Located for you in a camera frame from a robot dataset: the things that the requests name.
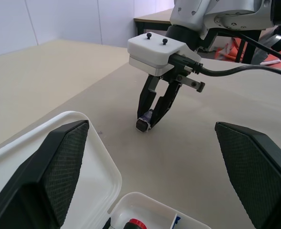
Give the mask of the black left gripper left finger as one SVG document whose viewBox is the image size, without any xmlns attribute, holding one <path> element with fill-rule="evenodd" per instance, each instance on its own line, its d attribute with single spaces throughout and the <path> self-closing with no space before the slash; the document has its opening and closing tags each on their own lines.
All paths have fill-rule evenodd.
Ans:
<svg viewBox="0 0 281 229">
<path fill-rule="evenodd" d="M 0 229 L 59 229 L 82 166 L 87 120 L 48 133 L 0 192 Z"/>
</svg>

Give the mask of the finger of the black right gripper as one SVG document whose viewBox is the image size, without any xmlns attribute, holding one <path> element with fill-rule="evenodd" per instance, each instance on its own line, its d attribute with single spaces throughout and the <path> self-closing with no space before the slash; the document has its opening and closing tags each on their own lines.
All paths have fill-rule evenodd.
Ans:
<svg viewBox="0 0 281 229">
<path fill-rule="evenodd" d="M 159 97 L 157 104 L 152 112 L 152 116 L 151 116 L 151 120 L 150 120 L 151 129 L 169 111 L 181 86 L 182 86 L 181 83 L 171 82 L 169 84 L 164 96 Z"/>
<path fill-rule="evenodd" d="M 149 75 L 141 91 L 138 103 L 137 118 L 142 117 L 151 108 L 156 96 L 156 87 L 160 77 Z"/>
</svg>

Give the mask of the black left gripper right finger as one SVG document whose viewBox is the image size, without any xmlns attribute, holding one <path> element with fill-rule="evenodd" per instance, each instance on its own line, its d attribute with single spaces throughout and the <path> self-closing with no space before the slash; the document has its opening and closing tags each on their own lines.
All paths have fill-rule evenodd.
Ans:
<svg viewBox="0 0 281 229">
<path fill-rule="evenodd" d="M 229 180 L 257 229 L 281 229 L 281 149 L 266 134 L 217 122 Z"/>
</svg>

